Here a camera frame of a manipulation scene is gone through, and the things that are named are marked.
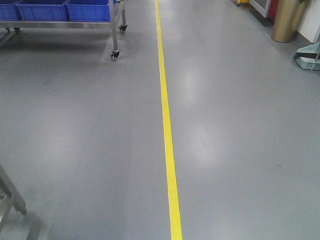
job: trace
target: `metal cart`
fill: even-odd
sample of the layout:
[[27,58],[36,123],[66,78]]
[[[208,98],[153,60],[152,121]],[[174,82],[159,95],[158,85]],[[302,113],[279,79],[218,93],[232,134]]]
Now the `metal cart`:
[[122,16],[122,24],[120,25],[120,32],[124,34],[127,29],[125,0],[117,0],[110,7],[110,22],[89,22],[89,21],[0,21],[0,28],[6,28],[8,32],[10,29],[20,31],[20,28],[47,28],[47,29],[108,29],[112,30],[113,51],[110,56],[112,60],[117,60],[121,49],[118,46],[117,25]]
[[27,214],[26,203],[19,194],[15,185],[12,183],[4,169],[0,165],[0,232],[4,227],[9,212],[12,207],[21,212],[23,215]]

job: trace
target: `cart wheel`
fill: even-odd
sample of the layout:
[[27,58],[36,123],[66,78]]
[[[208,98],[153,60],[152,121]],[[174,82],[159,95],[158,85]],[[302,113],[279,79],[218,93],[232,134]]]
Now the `cart wheel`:
[[113,51],[110,56],[113,61],[117,60],[119,57],[120,51]]
[[23,216],[27,215],[27,210],[26,210],[26,209],[22,209],[20,212],[21,212],[21,214],[22,214]]
[[124,34],[126,32],[126,29],[127,29],[128,25],[121,25],[119,28],[120,28],[120,33]]

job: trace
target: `blue plastic crate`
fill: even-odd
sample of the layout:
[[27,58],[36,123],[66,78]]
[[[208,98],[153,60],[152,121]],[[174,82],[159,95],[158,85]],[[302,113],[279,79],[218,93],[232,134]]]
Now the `blue plastic crate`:
[[70,0],[66,4],[70,21],[110,22],[108,0]]
[[25,21],[67,21],[66,0],[21,0],[16,4]]
[[16,7],[19,0],[0,0],[0,21],[17,21],[21,19]]

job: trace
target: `door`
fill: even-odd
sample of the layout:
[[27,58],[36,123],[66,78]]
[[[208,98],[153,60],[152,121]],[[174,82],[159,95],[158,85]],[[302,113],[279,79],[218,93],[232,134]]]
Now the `door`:
[[250,0],[250,4],[265,18],[268,16],[271,0]]

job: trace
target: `yellow floor line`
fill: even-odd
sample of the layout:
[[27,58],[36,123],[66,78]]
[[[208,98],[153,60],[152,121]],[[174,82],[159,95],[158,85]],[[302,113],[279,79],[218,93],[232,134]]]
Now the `yellow floor line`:
[[164,56],[164,47],[163,47],[163,41],[162,41],[162,30],[161,30],[161,20],[160,20],[160,11],[159,11],[159,0],[154,0],[154,1],[155,1],[156,30],[157,30],[158,51],[159,51],[161,101],[162,101],[162,115],[163,115],[166,175],[167,175],[169,211],[170,211],[171,240],[182,240],[183,239],[182,224],[181,224],[181,217],[180,217],[179,194],[178,194],[178,184],[177,184],[177,177],[176,177],[174,146],[172,141],[170,108],[169,108],[169,100],[168,100],[165,56]]

